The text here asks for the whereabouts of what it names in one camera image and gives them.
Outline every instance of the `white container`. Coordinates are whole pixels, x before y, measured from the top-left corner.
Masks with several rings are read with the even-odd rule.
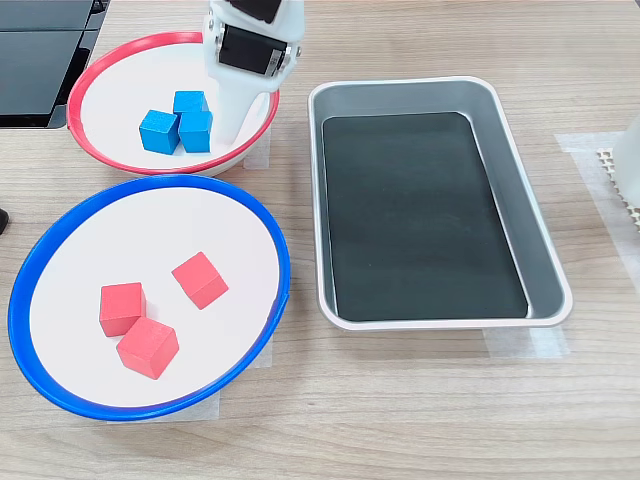
[[[640,116],[613,148],[615,180],[620,193],[634,207],[640,207]]]

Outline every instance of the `red rim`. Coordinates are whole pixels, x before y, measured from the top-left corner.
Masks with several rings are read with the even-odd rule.
[[[269,113],[267,119],[262,124],[260,129],[245,143],[240,145],[235,150],[227,153],[218,158],[207,160],[206,162],[198,165],[192,165],[189,167],[169,168],[169,169],[157,169],[151,170],[148,168],[132,167],[130,165],[123,165],[100,152],[87,138],[84,132],[84,126],[80,119],[80,109],[82,107],[82,101],[89,89],[89,86],[93,81],[111,65],[130,57],[133,54],[150,50],[152,48],[164,47],[166,45],[173,45],[177,43],[202,43],[201,32],[167,32],[159,33],[156,35],[150,35],[148,37],[139,38],[129,43],[125,43],[120,47],[107,53],[104,57],[97,60],[80,76],[76,84],[71,90],[69,95],[69,102],[67,104],[67,124],[71,134],[76,139],[78,144],[93,158],[100,160],[111,167],[125,170],[127,172],[139,173],[143,175],[160,175],[166,173],[196,173],[203,170],[208,170],[213,167],[222,165],[229,160],[234,159],[249,147],[251,147],[264,132],[267,131],[273,118],[278,111],[278,104],[280,103],[280,92],[276,91],[269,96]]]

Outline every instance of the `tray rim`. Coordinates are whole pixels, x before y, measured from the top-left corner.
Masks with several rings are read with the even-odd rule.
[[[87,138],[84,131],[84,126],[81,119],[82,102],[87,90],[98,76],[102,74],[107,68],[111,67],[115,63],[130,57],[136,53],[143,52],[145,50],[151,50],[153,48],[165,47],[168,45],[175,45],[180,43],[202,43],[202,32],[164,32],[156,33],[146,37],[132,40],[111,50],[104,56],[96,60],[89,68],[87,68],[80,78],[76,81],[75,85],[71,89],[69,94],[69,101],[67,102],[67,128],[71,132],[73,138],[78,142],[78,145],[82,147],[89,155],[96,160],[104,163],[118,170],[126,172],[136,173],[139,175],[163,175],[163,174],[176,174],[176,173],[198,173],[210,170],[220,165],[233,161],[238,156],[247,152],[262,135],[268,130],[273,122],[278,111],[280,104],[280,91],[277,90],[269,94],[269,111],[267,112],[267,118],[261,127],[249,138],[245,143],[238,146],[235,150],[205,162],[198,163],[196,165],[189,165],[186,167],[177,168],[163,168],[152,169],[136,167],[132,165],[125,165],[113,160],[106,156],[100,150],[98,150]]]
[[[320,214],[320,178],[318,174],[318,156],[317,145],[320,139],[316,135],[316,118],[315,118],[315,100],[322,92],[333,87],[343,86],[366,86],[366,85],[402,85],[416,83],[442,83],[442,82],[470,82],[479,85],[487,90],[492,96],[500,116],[502,124],[505,126],[504,133],[509,143],[509,148],[514,158],[516,168],[520,174],[525,193],[532,208],[533,215],[536,219],[538,229],[544,240],[545,247],[549,254],[549,258],[554,266],[554,270],[558,277],[558,283],[563,294],[561,307],[553,315],[544,318],[470,318],[470,319],[434,319],[434,320],[387,320],[387,321],[350,321],[336,315],[326,300],[326,291],[324,284],[324,256],[325,252],[322,246],[322,215]],[[552,327],[562,323],[567,319],[573,310],[574,299],[567,280],[562,263],[558,257],[555,246],[551,239],[551,235],[546,227],[540,206],[535,197],[535,193],[529,182],[524,165],[518,149],[513,139],[511,129],[507,122],[502,103],[498,97],[498,93],[493,86],[485,80],[473,76],[449,76],[434,78],[418,78],[418,79],[396,79],[396,80],[363,80],[363,81],[337,81],[323,83],[317,86],[309,94],[307,109],[309,113],[309,129],[310,129],[310,146],[311,146],[311,190],[313,203],[313,229],[315,243],[315,263],[316,263],[316,300],[321,313],[342,330],[354,332],[374,332],[387,330],[470,330],[484,328],[500,328],[500,327]]]
[[[117,407],[85,400],[58,384],[40,362],[31,340],[30,307],[35,287],[58,247],[82,223],[121,198],[160,188],[200,188],[225,195],[251,210],[265,225],[276,247],[280,266],[278,291],[265,326],[245,355],[209,385],[188,395],[156,405]],[[199,175],[160,175],[129,180],[99,192],[73,207],[38,240],[25,259],[11,292],[7,329],[13,356],[22,374],[47,400],[72,413],[109,421],[144,420],[189,407],[218,392],[242,373],[272,337],[286,308],[291,287],[291,260],[286,240],[277,221],[255,197],[239,187]]]

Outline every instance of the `blue cube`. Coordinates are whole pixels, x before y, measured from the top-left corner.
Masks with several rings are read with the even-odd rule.
[[[204,92],[182,91],[173,97],[173,113],[182,115],[185,112],[208,112],[209,106]]]
[[[150,152],[172,155],[180,143],[178,116],[149,110],[140,124],[142,146]]]
[[[180,140],[188,153],[208,152],[213,114],[211,112],[184,112],[180,118]]]

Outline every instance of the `blue rim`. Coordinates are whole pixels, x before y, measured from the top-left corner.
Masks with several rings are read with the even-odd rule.
[[[267,323],[245,356],[213,383],[170,402],[146,407],[113,407],[84,400],[60,386],[45,370],[33,347],[29,313],[33,292],[44,268],[71,233],[92,215],[121,198],[158,188],[201,188],[226,195],[251,210],[267,227],[278,252],[278,293]],[[98,420],[134,421],[159,417],[193,405],[236,378],[256,358],[275,331],[289,299],[291,264],[287,244],[275,218],[249,193],[214,178],[195,175],[158,175],[116,185],[80,203],[42,236],[27,256],[16,278],[9,301],[9,341],[13,355],[27,380],[45,398],[65,410]]]

